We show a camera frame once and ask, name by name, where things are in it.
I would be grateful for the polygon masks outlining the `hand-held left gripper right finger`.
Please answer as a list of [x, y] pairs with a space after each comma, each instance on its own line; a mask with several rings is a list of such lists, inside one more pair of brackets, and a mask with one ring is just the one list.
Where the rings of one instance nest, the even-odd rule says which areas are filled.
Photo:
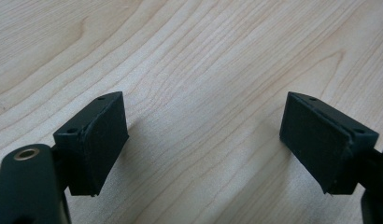
[[378, 133], [315, 97], [290, 91], [279, 137], [325, 193], [349, 195]]

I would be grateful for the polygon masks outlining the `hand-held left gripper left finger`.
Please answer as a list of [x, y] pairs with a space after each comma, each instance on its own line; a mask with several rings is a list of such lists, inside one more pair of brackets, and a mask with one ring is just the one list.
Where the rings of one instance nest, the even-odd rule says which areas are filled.
[[123, 95], [99, 96], [60, 127], [53, 138], [73, 195], [100, 193], [128, 139]]

